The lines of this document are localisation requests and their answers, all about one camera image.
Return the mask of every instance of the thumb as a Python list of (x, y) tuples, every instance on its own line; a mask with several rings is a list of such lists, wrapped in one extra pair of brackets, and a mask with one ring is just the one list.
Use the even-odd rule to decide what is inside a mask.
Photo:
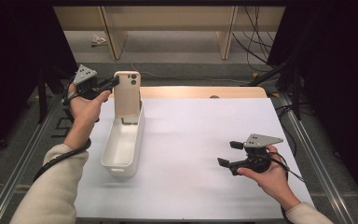
[(99, 104), (102, 104), (109, 98), (109, 95), (110, 91), (103, 91), (94, 100), (97, 101)]
[(256, 173), (255, 171), (243, 167), (238, 168), (237, 173), (249, 177), (253, 180), (255, 180), (258, 176), (258, 173)]
[(71, 93), (74, 91), (76, 91), (76, 86), (74, 83), (71, 83), (71, 85), (69, 85), (69, 88), (68, 88), (68, 93)]

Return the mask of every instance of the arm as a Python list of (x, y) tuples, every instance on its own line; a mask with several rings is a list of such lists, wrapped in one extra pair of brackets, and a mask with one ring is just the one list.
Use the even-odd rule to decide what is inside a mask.
[[(71, 85), (69, 91), (75, 90), (75, 86)], [(92, 101), (81, 97), (71, 101), (74, 125), (63, 144), (46, 154), (44, 164), (86, 144), (109, 93), (104, 91)], [(42, 174), (21, 201), (10, 223), (75, 223), (77, 185), (88, 157), (87, 151), (82, 152), (58, 162)]]
[[(269, 152), (278, 152), (276, 147), (268, 146)], [(273, 159), (281, 161), (281, 158), (272, 154)], [(247, 168), (239, 168), (238, 174), (253, 179), (267, 195), (275, 199), (286, 211), (287, 218), (293, 223), (332, 223), (327, 217), (318, 212), (310, 204), (302, 203), (292, 192), (286, 180), (286, 173), (276, 162), (272, 162), (269, 169), (262, 173), (256, 173)]]

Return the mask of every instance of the phone case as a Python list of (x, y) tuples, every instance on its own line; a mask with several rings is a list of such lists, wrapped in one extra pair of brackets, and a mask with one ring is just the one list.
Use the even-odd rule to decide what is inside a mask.
[(135, 71), (118, 71), (115, 77), (119, 79), (119, 84), (113, 88), (115, 116), (117, 118), (138, 116), (141, 111), (139, 93), (141, 75)]

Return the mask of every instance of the finger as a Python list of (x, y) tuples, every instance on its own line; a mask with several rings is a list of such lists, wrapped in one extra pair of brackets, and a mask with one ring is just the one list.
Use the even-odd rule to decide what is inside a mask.
[(237, 173), (249, 177), (253, 180), (256, 180), (258, 176), (258, 173), (256, 173), (255, 171), (243, 167), (238, 168)]
[(275, 146), (266, 146), (269, 152), (278, 152), (278, 149)]
[(277, 161), (282, 161), (281, 157), (278, 156), (276, 153), (278, 153), (278, 149), (275, 146), (266, 146), (268, 152), (272, 152), (270, 153), (271, 158), (277, 160)]

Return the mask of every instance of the white container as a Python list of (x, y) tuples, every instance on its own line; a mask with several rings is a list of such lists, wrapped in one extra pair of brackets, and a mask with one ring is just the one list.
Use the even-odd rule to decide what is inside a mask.
[(112, 176), (133, 176), (138, 166), (145, 126), (144, 107), (139, 116), (125, 120), (137, 124), (123, 124), (122, 119), (115, 118), (101, 158), (101, 164)]

